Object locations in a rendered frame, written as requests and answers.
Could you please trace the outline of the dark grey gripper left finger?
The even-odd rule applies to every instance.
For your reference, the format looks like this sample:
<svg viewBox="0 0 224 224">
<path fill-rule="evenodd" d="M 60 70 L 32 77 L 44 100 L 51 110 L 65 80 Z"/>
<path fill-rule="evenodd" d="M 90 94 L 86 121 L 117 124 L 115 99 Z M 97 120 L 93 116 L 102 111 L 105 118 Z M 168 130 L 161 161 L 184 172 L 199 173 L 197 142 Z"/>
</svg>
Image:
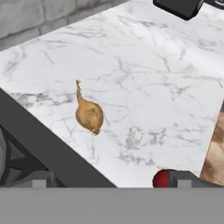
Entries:
<svg viewBox="0 0 224 224">
<path fill-rule="evenodd" d="M 64 187 L 64 184 L 56 178 L 54 171 L 34 171 L 22 180 L 9 183 L 8 187 L 56 188 Z"/>
</svg>

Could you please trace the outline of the brown onion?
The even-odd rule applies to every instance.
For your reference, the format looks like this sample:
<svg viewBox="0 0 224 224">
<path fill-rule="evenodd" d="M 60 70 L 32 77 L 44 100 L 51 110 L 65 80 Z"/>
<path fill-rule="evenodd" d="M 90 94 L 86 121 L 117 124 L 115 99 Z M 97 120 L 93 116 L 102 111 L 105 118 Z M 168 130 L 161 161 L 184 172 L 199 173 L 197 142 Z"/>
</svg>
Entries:
<svg viewBox="0 0 224 224">
<path fill-rule="evenodd" d="M 94 135 L 98 135 L 103 125 L 103 111 L 102 107 L 93 102 L 83 98 L 81 94 L 80 81 L 76 80 L 76 98 L 78 108 L 75 112 L 77 122 L 84 128 L 91 131 Z"/>
</svg>

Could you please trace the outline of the black stove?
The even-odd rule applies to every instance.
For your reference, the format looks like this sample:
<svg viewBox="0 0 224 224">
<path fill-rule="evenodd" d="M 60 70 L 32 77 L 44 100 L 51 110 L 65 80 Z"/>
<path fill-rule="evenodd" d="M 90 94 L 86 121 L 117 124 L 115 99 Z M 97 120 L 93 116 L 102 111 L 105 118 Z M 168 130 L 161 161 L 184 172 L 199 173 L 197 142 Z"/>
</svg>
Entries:
<svg viewBox="0 0 224 224">
<path fill-rule="evenodd" d="M 0 124 L 65 186 L 116 188 L 1 88 Z"/>
</svg>

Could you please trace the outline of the red tomato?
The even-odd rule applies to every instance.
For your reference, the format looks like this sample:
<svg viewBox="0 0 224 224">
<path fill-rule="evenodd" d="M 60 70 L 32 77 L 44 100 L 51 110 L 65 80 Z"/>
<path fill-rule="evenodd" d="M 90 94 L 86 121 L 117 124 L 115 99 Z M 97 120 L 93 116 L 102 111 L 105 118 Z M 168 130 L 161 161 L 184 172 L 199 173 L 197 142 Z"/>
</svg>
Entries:
<svg viewBox="0 0 224 224">
<path fill-rule="evenodd" d="M 154 175 L 152 184 L 154 187 L 167 187 L 168 178 L 169 178 L 169 171 L 165 169 L 160 170 Z"/>
</svg>

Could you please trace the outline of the black appliance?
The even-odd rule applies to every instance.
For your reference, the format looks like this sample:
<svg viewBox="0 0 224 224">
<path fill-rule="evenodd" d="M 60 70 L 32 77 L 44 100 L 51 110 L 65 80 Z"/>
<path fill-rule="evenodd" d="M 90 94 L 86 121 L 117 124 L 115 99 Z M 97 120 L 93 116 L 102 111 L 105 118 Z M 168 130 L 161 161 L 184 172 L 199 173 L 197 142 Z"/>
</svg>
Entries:
<svg viewBox="0 0 224 224">
<path fill-rule="evenodd" d="M 224 0 L 153 0 L 158 8 L 184 20 L 196 17 L 203 3 L 224 10 Z"/>
</svg>

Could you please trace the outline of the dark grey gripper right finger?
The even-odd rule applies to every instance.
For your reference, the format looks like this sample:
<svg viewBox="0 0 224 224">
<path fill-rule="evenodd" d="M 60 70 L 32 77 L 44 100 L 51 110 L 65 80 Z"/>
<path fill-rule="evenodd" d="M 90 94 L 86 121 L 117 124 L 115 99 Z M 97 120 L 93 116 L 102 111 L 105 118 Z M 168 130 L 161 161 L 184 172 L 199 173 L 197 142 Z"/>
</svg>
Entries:
<svg viewBox="0 0 224 224">
<path fill-rule="evenodd" d="M 176 188 L 220 187 L 220 185 L 198 178 L 190 171 L 174 171 L 174 170 L 169 171 L 168 186 Z"/>
</svg>

